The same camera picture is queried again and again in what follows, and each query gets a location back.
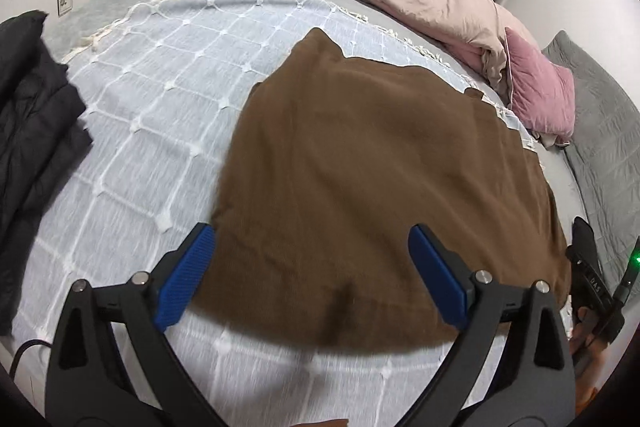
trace blue textured pad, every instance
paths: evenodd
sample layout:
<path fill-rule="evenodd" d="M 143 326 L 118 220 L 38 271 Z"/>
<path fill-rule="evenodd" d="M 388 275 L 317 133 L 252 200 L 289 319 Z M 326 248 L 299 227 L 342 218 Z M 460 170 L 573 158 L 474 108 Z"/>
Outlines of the blue textured pad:
<path fill-rule="evenodd" d="M 158 292 L 154 324 L 160 331 L 174 325 L 182 317 L 209 266 L 216 247 L 213 229 L 206 226 L 184 253 L 166 283 Z"/>
<path fill-rule="evenodd" d="M 443 320 L 463 330 L 467 323 L 466 294 L 431 241 L 416 225 L 409 231 L 409 255 Z"/>

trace gray quilted bedspread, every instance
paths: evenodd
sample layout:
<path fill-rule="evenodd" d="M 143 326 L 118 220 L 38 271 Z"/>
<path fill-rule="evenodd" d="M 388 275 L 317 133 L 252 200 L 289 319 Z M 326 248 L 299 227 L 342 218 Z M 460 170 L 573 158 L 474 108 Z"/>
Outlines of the gray quilted bedspread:
<path fill-rule="evenodd" d="M 155 0 L 133 7 L 69 61 L 94 147 L 40 227 L 14 321 L 18 341 L 52 339 L 72 281 L 126 281 L 150 269 L 209 216 L 216 176 L 251 87 L 314 26 L 344 53 L 418 64 L 462 91 L 469 81 L 433 57 L 323 0 Z M 523 146 L 533 142 L 497 108 Z M 117 331 L 126 363 L 135 357 Z M 231 426 L 350 418 L 394 425 L 448 345 L 405 355 L 301 353 L 188 311 L 167 331 L 194 382 Z M 470 401 L 482 398 L 504 341 L 494 343 Z M 153 402 L 143 379 L 140 394 Z"/>

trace metal screw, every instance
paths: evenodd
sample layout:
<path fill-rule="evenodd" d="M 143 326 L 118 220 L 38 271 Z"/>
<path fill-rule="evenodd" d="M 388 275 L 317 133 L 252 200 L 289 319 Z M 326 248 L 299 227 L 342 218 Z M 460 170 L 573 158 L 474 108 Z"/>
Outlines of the metal screw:
<path fill-rule="evenodd" d="M 149 273 L 145 271 L 135 272 L 131 276 L 131 282 L 137 286 L 146 284 L 149 280 Z"/>
<path fill-rule="evenodd" d="M 549 293 L 549 285 L 546 281 L 543 281 L 541 279 L 539 281 L 536 281 L 536 290 L 538 290 L 540 293 Z"/>
<path fill-rule="evenodd" d="M 74 283 L 71 285 L 71 289 L 76 293 L 80 293 L 81 291 L 84 291 L 85 288 L 86 288 L 85 279 L 78 279 L 77 281 L 74 281 Z"/>
<path fill-rule="evenodd" d="M 489 284 L 494 280 L 494 276 L 487 272 L 487 270 L 478 270 L 476 272 L 476 280 L 482 284 Z"/>

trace pink pillow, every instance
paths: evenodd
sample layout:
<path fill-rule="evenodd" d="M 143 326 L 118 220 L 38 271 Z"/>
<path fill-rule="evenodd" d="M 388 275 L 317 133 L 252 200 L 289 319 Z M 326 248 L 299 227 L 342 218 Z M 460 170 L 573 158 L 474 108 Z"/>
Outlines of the pink pillow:
<path fill-rule="evenodd" d="M 511 28 L 505 28 L 511 63 L 511 110 L 529 130 L 558 135 L 566 143 L 574 133 L 574 76 L 552 64 Z"/>

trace electrical outlet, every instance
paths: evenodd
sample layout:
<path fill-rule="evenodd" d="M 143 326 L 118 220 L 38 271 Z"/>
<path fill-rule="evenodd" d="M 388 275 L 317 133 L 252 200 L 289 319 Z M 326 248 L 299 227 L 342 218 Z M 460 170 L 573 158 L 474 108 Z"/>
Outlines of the electrical outlet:
<path fill-rule="evenodd" d="M 58 17 L 69 13 L 74 7 L 74 0 L 58 0 Z"/>

